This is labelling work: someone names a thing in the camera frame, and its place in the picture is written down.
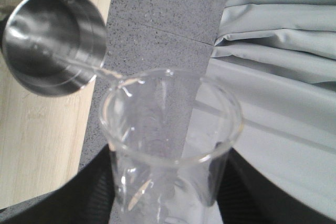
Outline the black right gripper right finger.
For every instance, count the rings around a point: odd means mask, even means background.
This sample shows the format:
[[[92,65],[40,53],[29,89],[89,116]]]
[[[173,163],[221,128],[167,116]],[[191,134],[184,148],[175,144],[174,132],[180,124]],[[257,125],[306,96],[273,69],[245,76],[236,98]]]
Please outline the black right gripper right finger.
[[[234,149],[216,164],[224,172],[217,194],[223,223],[335,223],[277,187]]]

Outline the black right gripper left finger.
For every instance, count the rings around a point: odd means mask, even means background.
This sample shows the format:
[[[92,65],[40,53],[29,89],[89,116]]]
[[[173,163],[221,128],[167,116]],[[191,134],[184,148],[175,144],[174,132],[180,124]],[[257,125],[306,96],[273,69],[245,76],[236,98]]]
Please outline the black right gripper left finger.
[[[106,145],[60,189],[1,223],[108,223],[114,198]]]

